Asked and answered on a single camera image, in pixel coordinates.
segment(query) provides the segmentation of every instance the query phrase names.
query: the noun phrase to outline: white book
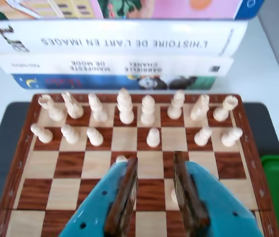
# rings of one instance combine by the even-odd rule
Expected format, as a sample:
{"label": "white book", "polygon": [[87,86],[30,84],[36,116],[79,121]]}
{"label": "white book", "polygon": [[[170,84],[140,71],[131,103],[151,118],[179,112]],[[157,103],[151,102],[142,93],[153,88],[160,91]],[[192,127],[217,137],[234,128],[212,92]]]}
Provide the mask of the white book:
{"label": "white book", "polygon": [[0,53],[231,56],[243,21],[0,21]]}

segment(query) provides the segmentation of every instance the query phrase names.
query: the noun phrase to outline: white table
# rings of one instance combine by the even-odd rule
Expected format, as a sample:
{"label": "white table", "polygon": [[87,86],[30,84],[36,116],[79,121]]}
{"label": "white table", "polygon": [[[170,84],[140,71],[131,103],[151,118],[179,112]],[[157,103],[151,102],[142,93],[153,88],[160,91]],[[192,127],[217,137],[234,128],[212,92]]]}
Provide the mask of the white table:
{"label": "white table", "polygon": [[[48,91],[22,89],[12,76],[0,68],[0,122],[8,104],[30,101],[33,94],[42,92]],[[209,93],[238,93],[245,102],[264,103],[270,112],[279,139],[279,66],[258,18],[249,23],[227,77],[218,79]]]}

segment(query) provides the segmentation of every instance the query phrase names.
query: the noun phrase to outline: white chess piece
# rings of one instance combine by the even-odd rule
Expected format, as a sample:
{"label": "white chess piece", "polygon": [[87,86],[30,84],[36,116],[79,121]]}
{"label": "white chess piece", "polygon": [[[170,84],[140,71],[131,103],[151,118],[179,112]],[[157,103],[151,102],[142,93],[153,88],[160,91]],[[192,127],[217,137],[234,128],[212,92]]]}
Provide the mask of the white chess piece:
{"label": "white chess piece", "polygon": [[171,119],[178,119],[182,114],[182,107],[184,104],[184,91],[178,90],[171,100],[171,105],[168,107],[167,114]]}
{"label": "white chess piece", "polygon": [[155,100],[152,96],[146,95],[142,100],[142,114],[140,117],[143,125],[151,125],[155,121]]}
{"label": "white chess piece", "polygon": [[78,119],[83,116],[84,110],[81,104],[70,94],[69,92],[62,93],[62,98],[64,98],[65,106],[68,110],[68,114],[73,119]]}
{"label": "white chess piece", "polygon": [[131,102],[131,97],[125,88],[122,88],[119,91],[117,101],[121,122],[124,124],[131,124],[135,118],[133,112],[133,103]]}
{"label": "white chess piece", "polygon": [[235,96],[227,96],[223,101],[223,105],[214,110],[214,119],[219,122],[225,121],[228,118],[229,111],[233,110],[237,105],[238,99]]}
{"label": "white chess piece", "polygon": [[62,126],[60,130],[69,144],[76,143],[80,138],[79,133],[68,124]]}
{"label": "white chess piece", "polygon": [[38,125],[37,123],[31,125],[31,131],[43,143],[48,143],[52,140],[52,132],[48,129],[45,129],[43,126]]}
{"label": "white chess piece", "polygon": [[200,121],[206,117],[207,111],[209,110],[209,96],[201,95],[196,103],[194,104],[190,117],[194,121]]}
{"label": "white chess piece", "polygon": [[99,131],[96,130],[94,127],[89,127],[86,130],[86,134],[89,138],[90,143],[95,147],[100,146],[104,141],[102,134],[99,133]]}
{"label": "white chess piece", "polygon": [[242,136],[242,129],[239,127],[232,128],[227,133],[223,134],[221,141],[226,147],[232,147],[237,140]]}
{"label": "white chess piece", "polygon": [[54,121],[60,121],[65,117],[64,110],[55,105],[50,95],[42,95],[38,99],[38,103],[48,110],[49,117]]}
{"label": "white chess piece", "polygon": [[195,143],[203,147],[207,144],[210,136],[212,135],[212,129],[210,127],[203,127],[195,136],[194,141]]}
{"label": "white chess piece", "polygon": [[103,109],[103,104],[99,98],[93,93],[89,94],[88,98],[94,119],[97,122],[105,122],[108,120],[108,113]]}
{"label": "white chess piece", "polygon": [[147,144],[150,147],[157,147],[160,143],[160,133],[159,130],[155,127],[151,128],[149,130],[148,136],[147,136]]}

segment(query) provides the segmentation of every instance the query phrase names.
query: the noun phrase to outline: chess board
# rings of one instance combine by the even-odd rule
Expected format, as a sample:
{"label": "chess board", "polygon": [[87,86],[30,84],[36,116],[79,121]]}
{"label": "chess board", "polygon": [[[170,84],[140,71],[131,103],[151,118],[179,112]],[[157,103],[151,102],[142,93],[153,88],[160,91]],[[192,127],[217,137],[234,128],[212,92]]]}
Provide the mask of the chess board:
{"label": "chess board", "polygon": [[[135,120],[121,123],[116,94],[97,95],[108,111],[106,122],[97,122],[91,115],[87,94],[74,97],[83,105],[84,115],[55,122],[38,104],[34,95],[20,135],[17,149],[0,200],[0,237],[57,236],[81,202],[92,191],[118,155],[138,157],[137,200],[130,223],[130,237],[185,237],[181,213],[171,199],[174,151],[182,151],[185,160],[207,168],[256,217],[265,237],[279,237],[273,205],[258,156],[252,132],[240,96],[239,104],[227,120],[217,122],[213,111],[227,95],[210,95],[207,118],[192,121],[190,111],[199,95],[186,95],[182,115],[172,120],[167,107],[172,95],[152,95],[156,101],[155,122],[150,127],[160,131],[160,145],[146,143],[150,127],[140,121],[144,95],[131,95]],[[65,108],[60,94],[53,100]],[[30,130],[38,123],[53,133],[53,140],[44,144]],[[80,133],[77,143],[70,145],[60,127],[74,126]],[[194,135],[204,126],[212,135],[204,147],[194,142]],[[223,133],[240,127],[243,136],[232,147],[220,141]],[[96,127],[104,137],[99,147],[87,138],[87,127]]]}

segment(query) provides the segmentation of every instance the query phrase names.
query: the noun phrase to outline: black mat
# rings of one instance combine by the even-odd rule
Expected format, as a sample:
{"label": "black mat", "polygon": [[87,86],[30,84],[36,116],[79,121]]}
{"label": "black mat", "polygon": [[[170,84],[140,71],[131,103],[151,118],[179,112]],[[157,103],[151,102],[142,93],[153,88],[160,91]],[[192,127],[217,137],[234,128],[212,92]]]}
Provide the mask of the black mat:
{"label": "black mat", "polygon": [[[29,104],[10,104],[0,125],[0,197]],[[279,155],[279,141],[267,108],[260,103],[245,103],[244,108],[259,155]]]}

